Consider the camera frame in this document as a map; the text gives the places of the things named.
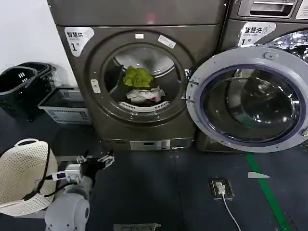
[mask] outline washing machine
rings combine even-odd
[[[187,90],[199,150],[267,153],[306,141],[308,1],[232,0],[219,49]]]
[[[192,72],[216,52],[227,1],[50,0],[49,5],[104,145],[189,147],[196,126],[187,111],[186,87]],[[128,97],[134,89],[123,78],[130,67],[150,72],[160,100]]]

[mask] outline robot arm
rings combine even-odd
[[[106,155],[101,159],[79,157],[77,161],[79,162],[80,172],[76,171],[76,165],[66,168],[66,178],[77,184],[66,186],[64,193],[47,208],[45,214],[46,230],[85,230],[90,214],[89,197],[95,184],[95,175],[97,171],[109,167],[114,160],[111,155]]]

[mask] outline sticker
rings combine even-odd
[[[114,224],[114,231],[155,231],[156,227],[161,227],[161,224]]]
[[[167,47],[173,49],[175,47],[175,45],[177,44],[176,42],[168,39],[167,37],[160,35],[158,38],[158,41],[163,43],[164,45],[166,45]]]
[[[296,19],[308,19],[308,0],[303,0],[296,14]]]
[[[264,36],[276,29],[275,23],[248,22],[241,30],[241,37],[238,46],[255,44]]]
[[[261,174],[261,173],[258,173],[258,172],[249,172],[248,178],[251,178],[251,179],[270,178],[270,176],[265,175],[265,174]]]
[[[98,84],[97,79],[91,79],[91,85],[92,85],[94,93],[96,94],[101,93],[100,85]]]
[[[144,34],[135,34],[135,39],[144,39]]]
[[[83,48],[94,35],[94,30],[91,27],[66,27],[64,32],[75,57],[80,56]]]

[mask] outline woven laundry basket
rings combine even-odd
[[[0,158],[0,212],[10,216],[23,216],[48,207],[56,182],[42,181],[49,146],[36,139],[24,139],[7,150]],[[57,172],[57,160],[50,150],[47,176]],[[41,181],[42,187],[35,193]]]

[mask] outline open washing machine door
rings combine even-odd
[[[186,104],[211,139],[247,152],[275,152],[308,139],[308,64],[279,48],[234,48],[192,75]]]

